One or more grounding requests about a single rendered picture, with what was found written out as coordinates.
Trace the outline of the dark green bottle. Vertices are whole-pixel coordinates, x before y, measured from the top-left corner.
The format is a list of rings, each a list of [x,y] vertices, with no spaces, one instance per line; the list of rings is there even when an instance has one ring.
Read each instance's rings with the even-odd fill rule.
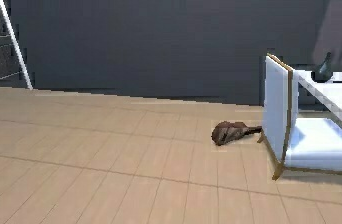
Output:
[[[328,52],[324,61],[313,71],[313,80],[325,83],[332,77],[332,53]]]

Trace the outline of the white table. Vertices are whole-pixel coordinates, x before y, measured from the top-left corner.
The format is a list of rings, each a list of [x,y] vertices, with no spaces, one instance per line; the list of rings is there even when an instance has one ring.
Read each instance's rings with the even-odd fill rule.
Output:
[[[342,72],[335,72],[326,83],[315,82],[310,71],[295,70],[294,75],[311,95],[342,122]]]

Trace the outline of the white chair with wooden frame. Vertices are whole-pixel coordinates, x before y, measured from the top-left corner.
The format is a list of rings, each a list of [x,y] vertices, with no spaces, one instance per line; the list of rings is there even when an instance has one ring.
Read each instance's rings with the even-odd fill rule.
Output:
[[[342,175],[342,129],[328,118],[298,116],[298,80],[269,54],[260,141],[274,161],[272,178],[285,170]]]

